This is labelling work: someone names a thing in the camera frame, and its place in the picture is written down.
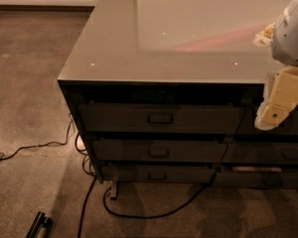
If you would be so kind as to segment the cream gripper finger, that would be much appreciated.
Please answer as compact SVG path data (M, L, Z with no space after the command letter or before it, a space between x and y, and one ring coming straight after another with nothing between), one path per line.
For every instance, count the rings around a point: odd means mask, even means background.
M269 77L264 85L254 127L267 131L277 128L298 105L298 67L286 67Z

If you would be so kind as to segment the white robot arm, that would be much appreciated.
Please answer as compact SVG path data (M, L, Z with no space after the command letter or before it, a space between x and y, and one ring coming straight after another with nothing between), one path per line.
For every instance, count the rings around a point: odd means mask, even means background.
M272 57L285 65L268 75L256 113L254 127L267 131L277 128L298 105L298 0L292 0L275 23L255 36L253 43L271 47Z

